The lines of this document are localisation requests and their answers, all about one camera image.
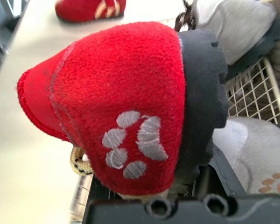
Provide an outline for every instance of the red shoe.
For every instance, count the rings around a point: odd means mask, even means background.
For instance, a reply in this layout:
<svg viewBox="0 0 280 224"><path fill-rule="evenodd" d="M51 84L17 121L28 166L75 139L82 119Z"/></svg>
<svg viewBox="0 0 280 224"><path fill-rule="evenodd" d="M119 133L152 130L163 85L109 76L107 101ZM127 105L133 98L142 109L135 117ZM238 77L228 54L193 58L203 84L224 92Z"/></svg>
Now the red shoe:
<svg viewBox="0 0 280 224"><path fill-rule="evenodd" d="M126 0L59 0L55 4L58 17L68 22L87 22L122 16Z"/></svg>

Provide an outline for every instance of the wire rack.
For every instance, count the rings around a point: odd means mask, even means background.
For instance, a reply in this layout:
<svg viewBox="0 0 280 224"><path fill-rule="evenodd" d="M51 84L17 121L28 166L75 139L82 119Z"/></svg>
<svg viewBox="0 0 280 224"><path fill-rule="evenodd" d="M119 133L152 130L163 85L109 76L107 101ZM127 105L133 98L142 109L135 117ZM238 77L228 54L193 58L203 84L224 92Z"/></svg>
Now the wire rack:
<svg viewBox="0 0 280 224"><path fill-rule="evenodd" d="M92 175L80 176L70 205L70 224L82 223L90 191Z"/></svg>
<svg viewBox="0 0 280 224"><path fill-rule="evenodd" d="M270 62L263 58L226 84L229 116L280 124L280 90Z"/></svg>

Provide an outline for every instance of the brown paw print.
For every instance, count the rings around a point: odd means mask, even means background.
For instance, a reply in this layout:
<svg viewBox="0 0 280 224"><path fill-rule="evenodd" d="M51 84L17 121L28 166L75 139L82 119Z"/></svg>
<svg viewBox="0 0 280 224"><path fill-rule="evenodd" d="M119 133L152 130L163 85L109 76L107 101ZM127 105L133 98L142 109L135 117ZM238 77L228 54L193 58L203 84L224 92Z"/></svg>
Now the brown paw print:
<svg viewBox="0 0 280 224"><path fill-rule="evenodd" d="M259 193L269 194L277 193L280 194L280 173L275 173L271 178L265 179L262 184L262 188L258 190Z"/></svg>

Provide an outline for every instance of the white floor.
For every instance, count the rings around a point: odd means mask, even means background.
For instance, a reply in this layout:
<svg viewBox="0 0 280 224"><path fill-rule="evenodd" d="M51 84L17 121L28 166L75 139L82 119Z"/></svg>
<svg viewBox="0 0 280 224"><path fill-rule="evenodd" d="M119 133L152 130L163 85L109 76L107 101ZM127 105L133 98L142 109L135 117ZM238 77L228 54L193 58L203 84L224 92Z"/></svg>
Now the white floor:
<svg viewBox="0 0 280 224"><path fill-rule="evenodd" d="M90 33L135 21L160 21L183 11L182 0L127 0L124 18L64 24L53 0L31 0L0 69L0 224L68 223L78 177L71 145L42 133L18 103L21 74Z"/></svg>

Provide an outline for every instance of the black rubber sole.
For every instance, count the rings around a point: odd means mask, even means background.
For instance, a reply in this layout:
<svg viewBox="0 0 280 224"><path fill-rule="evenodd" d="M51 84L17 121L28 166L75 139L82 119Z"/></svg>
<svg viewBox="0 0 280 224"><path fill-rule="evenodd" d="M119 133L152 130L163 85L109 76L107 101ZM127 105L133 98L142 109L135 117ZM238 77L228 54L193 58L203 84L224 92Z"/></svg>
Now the black rubber sole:
<svg viewBox="0 0 280 224"><path fill-rule="evenodd" d="M280 40L280 16L277 16L266 34L240 59L228 67L226 81L234 78L238 73L244 72L256 64L269 53L277 41Z"/></svg>
<svg viewBox="0 0 280 224"><path fill-rule="evenodd" d="M212 134L226 124L228 101L223 85L227 65L216 36L209 30L178 33L186 80L182 143L175 176L195 180L196 167L213 155Z"/></svg>

